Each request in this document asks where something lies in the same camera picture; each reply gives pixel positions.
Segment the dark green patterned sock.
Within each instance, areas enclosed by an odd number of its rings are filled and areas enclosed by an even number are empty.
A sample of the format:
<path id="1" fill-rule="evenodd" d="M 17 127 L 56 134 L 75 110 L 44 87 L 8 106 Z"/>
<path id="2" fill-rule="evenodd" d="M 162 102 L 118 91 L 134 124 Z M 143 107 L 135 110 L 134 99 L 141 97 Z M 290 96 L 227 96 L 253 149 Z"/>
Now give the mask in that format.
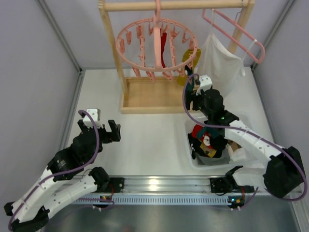
<path id="1" fill-rule="evenodd" d="M 185 66 L 185 72 L 188 76 L 188 84 L 185 90 L 185 106 L 187 110 L 190 110 L 191 102 L 193 102 L 196 98 L 196 91 L 194 91 L 195 83 L 194 78 L 189 78 L 193 74 L 192 68 L 189 68 L 187 65 Z"/>

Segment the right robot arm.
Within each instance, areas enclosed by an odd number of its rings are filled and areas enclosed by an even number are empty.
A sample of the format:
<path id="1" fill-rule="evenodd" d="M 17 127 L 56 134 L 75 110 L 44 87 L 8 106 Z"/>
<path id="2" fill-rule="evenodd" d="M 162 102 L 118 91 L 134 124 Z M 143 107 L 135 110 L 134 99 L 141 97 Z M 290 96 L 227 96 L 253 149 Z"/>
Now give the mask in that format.
<path id="1" fill-rule="evenodd" d="M 192 119 L 195 125 L 188 133 L 188 142 L 193 158 L 219 159 L 228 142 L 232 141 L 260 164 L 258 167 L 235 165 L 224 176 L 227 187 L 263 188 L 276 198 L 288 200 L 287 195 L 304 184 L 304 190 L 296 200 L 306 195 L 306 175 L 295 147 L 284 148 L 256 134 L 238 116 L 225 109 L 223 97 L 213 88 L 196 95 L 194 105 L 207 120 Z"/>

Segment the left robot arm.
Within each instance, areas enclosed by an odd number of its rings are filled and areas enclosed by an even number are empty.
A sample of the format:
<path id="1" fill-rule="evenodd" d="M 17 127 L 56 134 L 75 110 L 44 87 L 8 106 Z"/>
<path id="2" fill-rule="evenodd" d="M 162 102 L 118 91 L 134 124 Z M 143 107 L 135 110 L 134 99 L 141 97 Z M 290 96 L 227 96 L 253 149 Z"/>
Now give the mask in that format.
<path id="1" fill-rule="evenodd" d="M 103 125 L 94 129 L 78 121 L 81 133 L 72 144 L 55 154 L 37 183 L 20 200 L 4 206 L 6 215 L 10 216 L 9 231 L 36 232 L 72 202 L 111 186 L 111 178 L 103 167 L 94 167 L 76 183 L 59 190 L 94 162 L 103 144 L 121 140 L 121 126 L 114 120 L 108 123 L 111 131 L 106 131 Z"/>

